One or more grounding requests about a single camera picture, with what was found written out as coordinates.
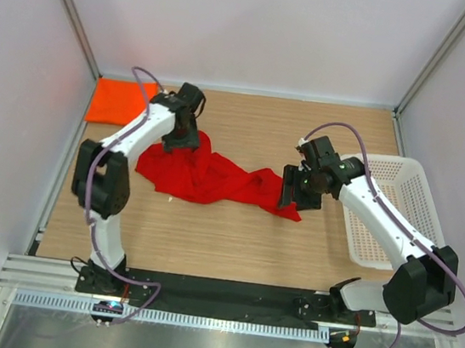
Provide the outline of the red t shirt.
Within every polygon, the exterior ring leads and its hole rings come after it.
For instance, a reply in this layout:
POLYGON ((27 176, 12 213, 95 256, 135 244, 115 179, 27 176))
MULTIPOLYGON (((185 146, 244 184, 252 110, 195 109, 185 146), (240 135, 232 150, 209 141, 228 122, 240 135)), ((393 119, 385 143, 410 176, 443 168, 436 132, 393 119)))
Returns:
POLYGON ((282 219, 299 222, 293 204, 279 208, 282 178, 270 168, 247 172, 212 149, 209 136, 199 133, 197 149, 178 148, 166 152, 154 144, 139 156, 135 172, 154 185, 155 191, 187 202, 212 204, 230 200, 256 205, 282 219))

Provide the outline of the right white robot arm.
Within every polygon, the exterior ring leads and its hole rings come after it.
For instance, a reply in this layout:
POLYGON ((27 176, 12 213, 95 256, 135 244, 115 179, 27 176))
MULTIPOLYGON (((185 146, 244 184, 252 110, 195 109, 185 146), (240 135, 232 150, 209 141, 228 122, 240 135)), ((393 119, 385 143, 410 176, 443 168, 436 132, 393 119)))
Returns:
POLYGON ((366 157, 341 158, 326 136, 301 140, 296 149, 301 163, 284 167, 279 208, 318 210, 322 197, 329 194, 361 221, 394 271, 384 283, 353 278, 333 286, 335 294, 326 308, 334 321, 345 322, 358 311, 374 310, 407 325, 453 303, 455 251, 449 246, 438 248, 412 227, 377 188, 366 157))

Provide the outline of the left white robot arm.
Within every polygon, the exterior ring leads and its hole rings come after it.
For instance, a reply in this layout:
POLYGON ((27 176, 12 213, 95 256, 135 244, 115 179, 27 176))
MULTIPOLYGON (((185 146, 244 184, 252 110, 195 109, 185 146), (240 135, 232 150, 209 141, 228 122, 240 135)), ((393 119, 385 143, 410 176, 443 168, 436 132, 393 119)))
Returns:
POLYGON ((130 168, 156 141, 165 152, 196 150, 196 120, 206 96, 185 82, 177 92, 162 90, 119 131, 101 141, 84 140, 77 153, 71 192, 83 208, 91 256, 79 271, 76 291, 117 295, 127 283, 121 212, 130 199, 130 168))

